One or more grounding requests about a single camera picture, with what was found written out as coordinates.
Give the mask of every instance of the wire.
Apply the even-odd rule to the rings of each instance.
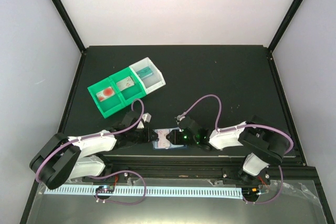
[[[281,169],[281,166],[279,165],[279,171],[280,171],[280,189],[278,191],[278,193],[272,198],[272,199],[269,199],[269,200],[266,200],[266,201],[263,201],[263,202],[251,202],[251,201],[248,201],[245,199],[245,197],[243,196],[243,200],[246,202],[246,204],[254,204],[254,205],[264,205],[264,204],[268,204],[268,203],[271,203],[273,202],[274,200],[276,200],[281,192],[282,192],[282,187],[283,187],[283,184],[284,184],[284,181],[283,181],[283,174],[282,174],[282,169]]]
[[[207,94],[207,95],[199,98],[196,102],[194,102],[193,105],[191,105],[191,107],[187,111],[183,112],[181,116],[187,115],[193,107],[195,107],[204,98],[208,98],[208,97],[216,98],[218,100],[218,103],[219,103],[218,115],[217,115],[216,122],[215,122],[215,130],[218,131],[218,121],[219,121],[219,118],[220,118],[220,114],[222,113],[222,102],[221,102],[220,98],[218,96],[216,96],[215,94]],[[235,126],[235,127],[231,127],[231,128],[224,129],[224,130],[219,130],[219,132],[223,133],[223,132],[235,131],[237,129],[249,128],[249,127],[261,128],[261,129],[265,129],[265,130],[274,131],[274,132],[284,136],[289,141],[289,144],[290,144],[288,149],[286,150],[285,154],[290,152],[294,147],[294,142],[290,138],[289,135],[287,135],[285,132],[283,132],[281,130],[278,130],[278,129],[276,129],[274,127],[271,127],[271,126],[266,126],[266,125],[261,125],[261,124],[245,124],[245,125]]]
[[[222,112],[222,102],[220,100],[220,98],[214,94],[208,94],[208,95],[205,95],[201,98],[199,98],[186,112],[184,112],[181,116],[184,116],[186,115],[193,107],[195,107],[201,100],[203,100],[204,98],[207,98],[207,97],[215,97],[217,100],[218,100],[218,103],[219,103],[219,110],[218,110],[218,115],[217,115],[217,119],[216,119],[216,122],[215,122],[215,130],[216,131],[219,131],[221,133],[223,132],[230,132],[230,131],[235,131],[235,130],[238,130],[238,129],[243,129],[243,128],[249,128],[249,127],[253,127],[253,128],[261,128],[261,129],[265,129],[265,130],[270,130],[270,131],[273,131],[273,132],[276,132],[280,135],[282,135],[283,137],[285,137],[288,142],[289,142],[289,147],[287,148],[287,150],[285,151],[285,154],[290,152],[293,147],[294,147],[294,142],[293,140],[291,139],[291,137],[289,135],[287,135],[285,132],[281,131],[281,130],[278,130],[274,127],[271,127],[271,126],[266,126],[266,125],[261,125],[261,124],[245,124],[245,125],[239,125],[239,126],[235,126],[235,127],[231,127],[231,128],[228,128],[228,129],[224,129],[224,130],[218,130],[218,120],[219,120],[219,117],[220,117],[220,114]],[[284,184],[284,181],[283,181],[283,174],[282,174],[282,169],[281,169],[281,166],[279,165],[279,170],[280,170],[280,177],[281,177],[281,185],[280,185],[280,189],[278,191],[278,193],[270,200],[267,200],[267,201],[264,201],[264,202],[250,202],[250,201],[247,201],[244,197],[244,201],[247,203],[247,204],[258,204],[258,205],[263,205],[263,204],[267,204],[267,203],[271,203],[272,201],[274,201],[275,199],[277,199],[281,192],[282,192],[282,186]]]
[[[115,175],[114,177],[114,186],[116,186],[117,182],[118,182],[119,176]]]
[[[263,179],[260,176],[258,176],[258,178],[263,185],[265,185],[268,189],[270,189],[269,186],[263,181]]]
[[[90,176],[90,178],[94,178],[94,179],[105,179],[105,178],[109,178],[109,177],[112,177],[112,176],[115,176],[115,175],[118,175],[118,174],[121,174],[121,173],[131,173],[131,174],[135,174],[137,175],[143,182],[143,195],[141,197],[141,199],[139,199],[138,201],[135,201],[135,202],[131,202],[131,203],[128,203],[128,202],[120,202],[120,201],[115,201],[115,200],[102,200],[102,199],[99,199],[98,198],[98,193],[100,193],[100,191],[97,191],[96,192],[96,200],[97,201],[103,201],[103,202],[109,202],[109,203],[116,203],[116,204],[120,204],[120,205],[125,205],[125,206],[133,206],[133,205],[136,205],[136,204],[139,204],[141,203],[144,199],[145,199],[145,196],[146,196],[146,191],[147,191],[147,186],[146,186],[146,182],[145,180],[143,179],[143,177],[139,174],[139,173],[136,173],[136,172],[133,172],[131,170],[121,170],[119,172],[116,172],[116,173],[112,173],[112,174],[109,174],[109,175],[106,175],[106,176],[103,176],[103,177],[94,177],[94,176]]]
[[[141,114],[140,114],[140,117],[138,118],[138,120],[133,123],[131,126],[127,127],[126,129],[123,129],[123,130],[120,130],[120,131],[116,131],[116,132],[111,132],[111,133],[104,133],[104,136],[110,136],[110,135],[115,135],[115,134],[120,134],[120,133],[123,133],[123,132],[126,132],[130,129],[132,129],[133,127],[135,127],[142,119],[142,115],[144,113],[144,110],[145,110],[145,106],[143,104],[143,102],[140,100],[140,99],[135,99],[133,102],[132,102],[132,105],[131,105],[131,108],[133,110],[133,104],[135,101],[139,101],[141,103]],[[65,147],[67,147],[68,145],[70,144],[73,144],[75,142],[79,142],[80,140],[84,140],[84,139],[89,139],[89,138],[93,138],[93,137],[98,137],[98,136],[101,136],[100,133],[98,134],[93,134],[93,135],[88,135],[88,136],[84,136],[80,139],[74,139],[74,140],[71,140],[63,145],[61,145],[60,147],[58,147],[56,150],[54,150],[49,156],[47,156],[44,161],[41,163],[41,165],[39,166],[39,168],[37,169],[36,171],[36,174],[35,174],[35,180],[39,183],[41,183],[41,179],[39,178],[39,175],[40,175],[40,172],[41,170],[45,167],[45,165],[49,162],[49,160],[52,159],[52,157],[54,157],[59,151],[63,150]]]
[[[220,100],[220,98],[218,96],[216,96],[215,94],[207,94],[201,98],[199,98],[196,102],[194,102],[193,105],[191,105],[191,107],[189,109],[187,109],[187,111],[183,112],[181,116],[185,116],[189,113],[189,111],[195,107],[200,101],[202,101],[204,98],[208,98],[208,97],[214,97],[218,100],[218,103],[219,103],[219,109],[218,109],[218,114],[217,114],[217,118],[216,118],[216,122],[215,122],[215,130],[218,131],[218,121],[219,121],[219,118],[220,118],[220,114],[222,112],[222,102]]]

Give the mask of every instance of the black frame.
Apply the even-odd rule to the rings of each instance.
[[[316,169],[314,167],[309,167],[306,166],[306,158],[304,156],[303,150],[302,150],[302,146],[300,144],[299,138],[298,138],[298,134],[295,128],[295,124],[293,121],[293,118],[291,116],[290,110],[289,110],[289,106],[288,106],[288,102],[284,93],[284,89],[281,85],[281,81],[279,78],[279,74],[274,62],[274,58],[272,55],[272,52],[274,51],[274,49],[276,48],[276,46],[278,45],[279,41],[281,40],[283,34],[285,33],[288,25],[290,24],[294,14],[296,13],[296,11],[298,10],[300,4],[302,3],[303,0],[293,0],[291,6],[289,7],[284,19],[282,20],[277,32],[275,33],[269,47],[268,47],[268,52],[267,52],[267,59],[269,61],[269,66],[273,75],[273,79],[274,79],[274,83],[276,85],[277,88],[277,92],[279,95],[279,99],[282,105],[282,110],[284,112],[285,118],[286,118],[286,122],[288,125],[288,130],[291,134],[291,136],[296,140],[296,142],[298,143],[297,149],[300,153],[300,156],[293,159],[292,161],[284,161],[284,163],[282,164],[282,169],[283,172],[286,176],[286,179],[297,179],[297,180],[313,180],[314,184],[316,186],[318,195],[320,197],[320,202],[323,206],[323,211],[324,214],[326,216],[327,222],[328,223],[334,223],[330,208],[328,206],[328,202],[326,199],[326,196],[324,194],[322,185],[321,185],[321,181],[319,179],[318,173],[316,171]],[[65,128],[65,125],[67,123],[67,118],[69,115],[69,111],[72,105],[72,101],[74,99],[74,94],[77,88],[77,84],[79,81],[79,77],[81,74],[81,71],[83,69],[84,66],[84,61],[86,59],[86,48],[84,46],[84,44],[82,43],[75,26],[73,25],[66,9],[64,8],[64,5],[62,4],[61,0],[52,0],[52,2],[54,3],[59,15],[61,16],[61,18],[63,19],[65,25],[67,26],[72,38],[74,39],[78,49],[81,52],[81,58],[79,61],[79,65],[76,71],[76,75],[74,78],[74,82],[72,84],[71,90],[70,90],[70,94],[68,97],[68,101],[66,103],[66,107],[60,122],[60,126],[58,129],[58,132],[62,132]],[[204,174],[205,177],[213,177],[213,178],[222,178],[222,174],[219,172],[219,170],[213,170],[213,169],[209,169],[207,172],[204,172],[204,169],[206,169],[207,167],[214,167],[214,166],[223,166],[223,163],[225,164],[229,164],[230,166],[238,166],[241,163],[241,159],[240,158],[230,158],[229,162],[228,160],[226,160],[225,158],[223,158],[223,160],[216,160],[214,162],[209,162],[206,160],[201,160],[199,158],[197,159],[192,159],[189,158],[187,162],[185,162],[185,159],[183,160],[184,163],[180,163],[179,164],[179,159],[178,158],[174,158],[171,161],[170,160],[165,160],[165,161],[161,161],[158,158],[155,157],[145,157],[145,158],[141,158],[141,160],[139,160],[138,158],[136,160],[132,160],[132,158],[127,157],[127,160],[124,160],[123,158],[117,158],[114,159],[114,157],[109,158],[111,161],[113,161],[114,164],[116,165],[120,165],[120,166],[127,166],[127,167],[133,167],[134,170],[141,170],[141,167],[146,167],[146,169],[142,170],[142,174],[144,175],[144,177],[147,176],[152,176],[153,174],[156,174],[158,176],[161,177],[174,177],[174,176],[178,176],[178,174],[176,172],[174,172],[175,169],[177,168],[187,168],[187,167],[193,167],[193,171],[191,172],[191,174],[195,174],[195,175],[200,175],[200,174]],[[146,171],[149,170],[148,168],[154,169],[154,172],[152,172],[151,174],[146,174]],[[270,167],[269,168],[269,174],[270,176],[272,176],[272,178],[276,178],[279,179],[280,178],[280,174],[279,174],[279,170],[277,167]],[[23,216],[22,219],[20,221],[20,223],[24,224],[27,222],[28,220],[28,216],[35,198],[35,194],[38,188],[38,183],[34,182],[31,192],[29,194],[28,197],[28,201],[26,204],[26,207],[24,209],[23,212]]]

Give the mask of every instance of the white enclosure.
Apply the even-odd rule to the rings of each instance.
[[[57,132],[80,52],[51,0],[0,0],[0,223],[19,223],[29,162]]]
[[[304,0],[274,52],[308,165],[336,217],[336,0]]]
[[[293,0],[62,0],[92,45],[268,46]]]

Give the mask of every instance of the black tabletop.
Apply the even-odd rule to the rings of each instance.
[[[65,134],[95,133],[121,120],[130,107],[104,119],[87,87],[145,57],[153,61],[166,81],[165,86],[142,99],[145,112],[152,115],[155,129],[176,127],[175,117],[206,94],[216,94],[222,100],[219,127],[235,125],[258,115],[286,129],[266,53],[263,46],[91,46]],[[207,98],[190,112],[190,116],[203,127],[213,129],[217,112],[217,100]],[[244,147],[214,152],[198,148],[154,150],[151,143],[109,152],[111,155],[149,156],[245,156],[248,153]]]

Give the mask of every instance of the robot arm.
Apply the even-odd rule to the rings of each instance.
[[[172,143],[197,146],[207,151],[223,150],[233,146],[248,148],[251,154],[245,158],[241,170],[238,171],[239,179],[244,183],[251,182],[269,165],[280,165],[289,146],[285,137],[271,130],[245,127],[247,124],[274,126],[257,116],[241,124],[212,132],[203,129],[188,116],[177,117],[177,123],[180,130],[171,132],[167,136]]]
[[[122,122],[93,135],[66,137],[62,133],[57,133],[31,160],[29,167],[36,173],[42,162],[56,148],[69,141],[78,140],[65,147],[46,163],[39,174],[40,180],[49,189],[56,189],[72,178],[98,176],[104,170],[105,163],[93,154],[110,151],[123,146],[126,142],[147,143],[157,139],[158,135],[149,128],[151,116],[148,113],[143,115],[136,128],[122,134],[113,134],[128,128],[138,118],[139,114],[130,111]]]

